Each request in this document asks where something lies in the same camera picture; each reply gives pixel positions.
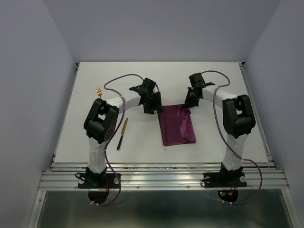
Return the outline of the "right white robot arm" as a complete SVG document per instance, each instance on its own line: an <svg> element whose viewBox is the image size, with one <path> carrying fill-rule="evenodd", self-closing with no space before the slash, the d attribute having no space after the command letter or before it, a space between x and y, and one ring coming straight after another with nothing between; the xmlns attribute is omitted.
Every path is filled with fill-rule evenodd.
<svg viewBox="0 0 304 228"><path fill-rule="evenodd" d="M219 172L203 174L202 186L205 188L245 187L246 178L243 173L242 161L245 142L256 125L256 120L248 95L235 95L224 90L230 85L216 85L205 82L202 73L189 76L190 87L185 99L187 107L196 107L200 100L212 102L213 112L217 107L222 109L222 123L225 133L220 137L226 145L224 159Z"/></svg>

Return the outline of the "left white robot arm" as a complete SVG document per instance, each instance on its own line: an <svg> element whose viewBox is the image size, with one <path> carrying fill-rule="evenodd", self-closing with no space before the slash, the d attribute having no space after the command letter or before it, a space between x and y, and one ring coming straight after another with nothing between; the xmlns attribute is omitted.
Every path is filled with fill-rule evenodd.
<svg viewBox="0 0 304 228"><path fill-rule="evenodd" d="M124 116L126 110L142 105L146 114L161 110L162 101L158 85L144 78L142 83L130 87L121 93L112 90L117 96L103 100L94 100L85 119L84 129L89 139L89 162L84 173L76 174L80 189L105 188L107 177L106 148L122 124L118 116Z"/></svg>

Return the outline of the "purple cloth napkin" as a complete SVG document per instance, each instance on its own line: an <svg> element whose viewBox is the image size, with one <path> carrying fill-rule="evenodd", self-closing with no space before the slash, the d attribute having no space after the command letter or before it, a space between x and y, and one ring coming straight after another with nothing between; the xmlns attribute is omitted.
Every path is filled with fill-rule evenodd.
<svg viewBox="0 0 304 228"><path fill-rule="evenodd" d="M165 105L157 115L164 146L196 142L191 112L186 105Z"/></svg>

